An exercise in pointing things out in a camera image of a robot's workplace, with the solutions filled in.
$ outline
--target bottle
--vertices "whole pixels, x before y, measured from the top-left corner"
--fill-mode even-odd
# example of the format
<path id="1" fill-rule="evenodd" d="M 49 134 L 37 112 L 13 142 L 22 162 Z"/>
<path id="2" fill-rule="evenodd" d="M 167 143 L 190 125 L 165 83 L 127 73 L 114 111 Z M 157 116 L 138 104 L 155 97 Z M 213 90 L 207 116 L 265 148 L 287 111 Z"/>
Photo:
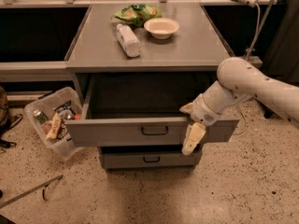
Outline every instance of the bottle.
<path id="1" fill-rule="evenodd" d="M 39 110 L 36 109 L 34 111 L 34 117 L 38 120 L 42 130 L 44 131 L 45 134 L 48 134 L 48 132 L 50 131 L 52 124 L 49 121 L 48 117 L 46 116 L 46 114 Z"/>
<path id="2" fill-rule="evenodd" d="M 128 25 L 118 24 L 116 35 L 125 53 L 129 57 L 137 57 L 141 53 L 141 42 Z"/>

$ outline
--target gray countertop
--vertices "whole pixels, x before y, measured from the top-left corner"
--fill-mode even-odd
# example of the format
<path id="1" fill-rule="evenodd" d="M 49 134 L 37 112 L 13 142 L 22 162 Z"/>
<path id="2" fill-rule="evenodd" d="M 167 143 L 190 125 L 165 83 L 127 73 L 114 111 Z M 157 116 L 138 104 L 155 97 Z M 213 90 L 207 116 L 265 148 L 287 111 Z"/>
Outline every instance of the gray countertop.
<path id="1" fill-rule="evenodd" d="M 134 29 L 142 43 L 142 53 L 128 58 L 117 37 L 122 22 L 112 14 L 130 4 L 93 5 L 70 53 L 66 68 L 73 72 L 124 71 L 205 71 L 216 70 L 229 57 L 199 3 L 151 3 L 163 17 L 173 19 L 179 30 L 166 40 L 158 40 L 144 28 Z"/>

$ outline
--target white bowl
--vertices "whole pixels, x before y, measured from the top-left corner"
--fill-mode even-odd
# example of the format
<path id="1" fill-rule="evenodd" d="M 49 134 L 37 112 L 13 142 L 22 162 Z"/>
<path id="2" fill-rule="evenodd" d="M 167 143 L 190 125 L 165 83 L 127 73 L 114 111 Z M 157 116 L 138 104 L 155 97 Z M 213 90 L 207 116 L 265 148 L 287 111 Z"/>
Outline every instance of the white bowl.
<path id="1" fill-rule="evenodd" d="M 144 28 L 157 39 L 167 39 L 178 30 L 179 24 L 171 19 L 156 18 L 147 20 Z"/>

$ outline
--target white bottle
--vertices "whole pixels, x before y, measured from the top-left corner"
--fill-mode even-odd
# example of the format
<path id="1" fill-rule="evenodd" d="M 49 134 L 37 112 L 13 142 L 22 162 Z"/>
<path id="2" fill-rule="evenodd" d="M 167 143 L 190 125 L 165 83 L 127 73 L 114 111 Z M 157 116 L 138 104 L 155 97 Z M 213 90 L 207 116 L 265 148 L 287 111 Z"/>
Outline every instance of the white bottle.
<path id="1" fill-rule="evenodd" d="M 141 53 L 141 42 L 128 25 L 118 24 L 116 35 L 125 53 L 129 57 L 137 57 Z"/>

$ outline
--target metal leg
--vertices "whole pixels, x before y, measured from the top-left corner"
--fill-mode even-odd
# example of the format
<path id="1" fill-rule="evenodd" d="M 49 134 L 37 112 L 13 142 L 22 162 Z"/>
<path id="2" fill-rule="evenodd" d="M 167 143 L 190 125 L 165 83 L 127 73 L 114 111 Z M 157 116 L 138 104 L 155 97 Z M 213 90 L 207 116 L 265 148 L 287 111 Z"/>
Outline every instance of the metal leg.
<path id="1" fill-rule="evenodd" d="M 22 193 L 22 194 L 20 194 L 20 195 L 18 195 L 18 196 L 16 196 L 16 197 L 14 197 L 14 198 L 12 198 L 12 199 L 6 201 L 6 202 L 0 203 L 0 209 L 3 208 L 3 207 L 5 207 L 5 206 L 7 206 L 7 205 L 9 205 L 9 204 L 11 204 L 11 203 L 14 203 L 14 202 L 18 201 L 19 199 L 23 198 L 24 196 L 27 196 L 28 194 L 30 194 L 30 193 L 32 193 L 32 192 L 38 190 L 38 189 L 41 189 L 41 188 L 43 188 L 43 187 L 46 187 L 47 185 L 49 185 L 49 184 L 52 183 L 53 181 L 55 181 L 55 180 L 60 180 L 60 179 L 62 179 L 62 178 L 63 178 L 63 175 L 58 175 L 58 176 L 54 177 L 53 179 L 49 180 L 48 182 L 45 182 L 45 183 L 43 183 L 43 184 L 41 184 L 41 185 L 38 185 L 37 187 L 35 187 L 35 188 L 33 188 L 33 189 L 27 190 L 27 191 L 25 191 L 24 193 Z"/>

